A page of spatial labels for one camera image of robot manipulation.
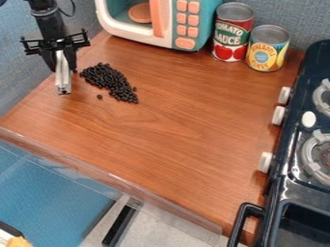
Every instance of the black bean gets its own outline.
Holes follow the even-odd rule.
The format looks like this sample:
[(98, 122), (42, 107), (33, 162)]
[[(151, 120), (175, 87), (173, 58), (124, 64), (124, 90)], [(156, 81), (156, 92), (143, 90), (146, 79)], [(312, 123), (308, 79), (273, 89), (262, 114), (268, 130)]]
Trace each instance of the black bean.
[(109, 96), (116, 100), (126, 101), (129, 103), (138, 103), (139, 99), (134, 92), (136, 87), (131, 88), (127, 78), (118, 70), (110, 67), (109, 64), (98, 63), (94, 67), (83, 69), (79, 73), (81, 77), (85, 77), (85, 81), (100, 89), (106, 88)]

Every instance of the tomato sauce can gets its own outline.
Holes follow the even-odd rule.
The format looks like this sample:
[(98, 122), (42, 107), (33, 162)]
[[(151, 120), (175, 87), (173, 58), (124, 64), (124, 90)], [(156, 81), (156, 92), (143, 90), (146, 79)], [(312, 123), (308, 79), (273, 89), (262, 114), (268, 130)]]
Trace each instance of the tomato sauce can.
[(216, 10), (212, 55), (226, 62), (245, 58), (255, 21), (253, 10), (243, 3), (227, 3)]
[(289, 48), (289, 32), (279, 26), (262, 25), (251, 33), (246, 63), (255, 70), (271, 72), (280, 69)]

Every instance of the black stove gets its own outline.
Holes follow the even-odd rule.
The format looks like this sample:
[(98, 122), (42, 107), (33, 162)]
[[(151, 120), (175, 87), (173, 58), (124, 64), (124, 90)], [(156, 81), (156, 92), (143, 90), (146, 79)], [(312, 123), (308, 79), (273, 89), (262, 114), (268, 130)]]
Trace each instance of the black stove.
[(330, 40), (312, 44), (293, 88), (283, 88), (272, 122), (282, 127), (268, 173), (264, 207), (243, 204), (228, 243), (247, 217), (260, 218), (254, 246), (330, 247)]

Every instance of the microwave button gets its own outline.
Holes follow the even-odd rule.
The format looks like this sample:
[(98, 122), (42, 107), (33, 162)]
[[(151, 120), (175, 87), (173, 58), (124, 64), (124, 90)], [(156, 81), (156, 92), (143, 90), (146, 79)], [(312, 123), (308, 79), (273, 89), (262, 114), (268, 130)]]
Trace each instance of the microwave button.
[(200, 11), (200, 3), (199, 2), (190, 2), (188, 6), (189, 12), (192, 14), (197, 14)]
[(196, 43), (194, 40), (187, 38), (177, 38), (176, 46), (181, 49), (192, 50), (195, 47)]
[(179, 24), (185, 24), (187, 22), (187, 15), (184, 13), (177, 14), (177, 22)]
[(178, 11), (180, 11), (180, 12), (186, 12), (187, 9), (188, 9), (188, 3), (187, 3), (187, 1), (179, 0), (179, 1), (177, 2), (177, 9), (178, 9)]
[(198, 28), (197, 27), (189, 27), (188, 28), (188, 36), (190, 38), (197, 38), (198, 37)]
[(188, 23), (190, 26), (198, 26), (198, 24), (200, 24), (200, 17), (195, 14), (191, 14), (188, 16)]
[(178, 35), (185, 36), (187, 34), (187, 28), (183, 25), (179, 25), (177, 27), (177, 33)]

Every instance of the can label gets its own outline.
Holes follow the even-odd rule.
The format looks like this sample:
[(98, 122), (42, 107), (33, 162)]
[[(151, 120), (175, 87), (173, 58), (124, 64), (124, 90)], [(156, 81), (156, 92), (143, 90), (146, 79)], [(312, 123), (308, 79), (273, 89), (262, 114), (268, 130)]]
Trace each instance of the can label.
[(246, 62), (255, 70), (274, 71), (283, 66), (288, 48), (289, 42), (271, 45), (251, 38)]
[(234, 22), (217, 17), (213, 38), (213, 56), (226, 62), (244, 59), (253, 21), (252, 18), (248, 21)]
[(249, 32), (240, 26), (219, 20), (215, 24), (214, 38), (223, 45), (244, 45), (249, 39)]

